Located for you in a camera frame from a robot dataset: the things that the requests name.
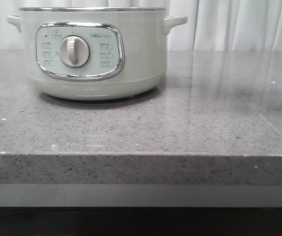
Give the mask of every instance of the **white curtain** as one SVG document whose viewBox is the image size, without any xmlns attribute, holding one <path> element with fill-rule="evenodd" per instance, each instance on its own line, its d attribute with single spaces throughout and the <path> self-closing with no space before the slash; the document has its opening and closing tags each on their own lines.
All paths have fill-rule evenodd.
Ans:
<svg viewBox="0 0 282 236">
<path fill-rule="evenodd" d="M 0 0 L 0 49 L 22 48 L 5 17 L 31 6 L 166 7 L 188 16 L 171 30 L 169 50 L 282 50 L 282 0 Z"/>
<path fill-rule="evenodd" d="M 282 50 L 282 0 L 199 0 L 194 50 Z"/>
</svg>

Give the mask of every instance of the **chrome trim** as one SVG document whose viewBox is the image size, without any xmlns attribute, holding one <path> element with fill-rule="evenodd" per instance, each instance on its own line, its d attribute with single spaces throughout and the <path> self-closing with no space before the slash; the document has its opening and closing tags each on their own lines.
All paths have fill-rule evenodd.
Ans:
<svg viewBox="0 0 282 236">
<path fill-rule="evenodd" d="M 96 75 L 65 75 L 65 74 L 57 74 L 51 71 L 48 71 L 46 68 L 44 68 L 40 62 L 38 61 L 37 58 L 37 34 L 38 31 L 42 28 L 47 28 L 47 27 L 96 27 L 96 28 L 105 28 L 113 31 L 115 33 L 116 39 L 117 39 L 117 44 L 118 44 L 118 53 L 119 53 L 119 61 L 117 66 L 106 73 L 102 74 L 96 74 Z M 35 36 L 35 58 L 36 62 L 39 66 L 39 68 L 49 76 L 59 79 L 59 80 L 65 80 L 65 81 L 97 81 L 97 80 L 103 80 L 103 79 L 108 79 L 111 77 L 116 76 L 124 67 L 125 64 L 125 51 L 124 51 L 124 46 L 123 46 L 123 40 L 120 31 L 113 25 L 111 24 L 102 24 L 102 23 L 91 23 L 91 22 L 59 22 L 59 23 L 43 23 L 41 27 L 37 30 L 36 36 Z"/>
<path fill-rule="evenodd" d="M 117 12 L 117 11 L 166 11 L 163 7 L 20 7 L 20 11 L 58 11 L 58 12 Z"/>
</svg>

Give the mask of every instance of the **granite countertop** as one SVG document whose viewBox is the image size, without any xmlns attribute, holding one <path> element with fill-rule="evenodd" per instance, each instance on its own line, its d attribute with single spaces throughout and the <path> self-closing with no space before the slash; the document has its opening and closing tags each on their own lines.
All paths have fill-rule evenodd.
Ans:
<svg viewBox="0 0 282 236">
<path fill-rule="evenodd" d="M 48 96 L 0 50 L 0 183 L 282 185 L 282 52 L 169 52 L 130 99 Z"/>
</svg>

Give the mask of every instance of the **electric hot pot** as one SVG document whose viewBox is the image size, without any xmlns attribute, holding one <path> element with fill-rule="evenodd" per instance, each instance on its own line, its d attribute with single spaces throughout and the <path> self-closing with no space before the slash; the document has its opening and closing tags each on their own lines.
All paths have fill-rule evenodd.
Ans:
<svg viewBox="0 0 282 236">
<path fill-rule="evenodd" d="M 167 68 L 167 34 L 187 17 L 165 8 L 24 7 L 7 16 L 24 38 L 27 75 L 42 92 L 75 100 L 134 96 Z"/>
</svg>

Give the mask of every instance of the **pot base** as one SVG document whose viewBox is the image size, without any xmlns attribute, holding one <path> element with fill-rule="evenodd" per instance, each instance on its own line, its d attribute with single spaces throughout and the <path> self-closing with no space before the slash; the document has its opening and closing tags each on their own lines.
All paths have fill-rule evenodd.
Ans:
<svg viewBox="0 0 282 236">
<path fill-rule="evenodd" d="M 165 77 L 165 73 L 152 78 L 116 85 L 60 85 L 42 82 L 31 78 L 42 92 L 71 100 L 97 101 L 132 97 L 154 88 Z"/>
</svg>

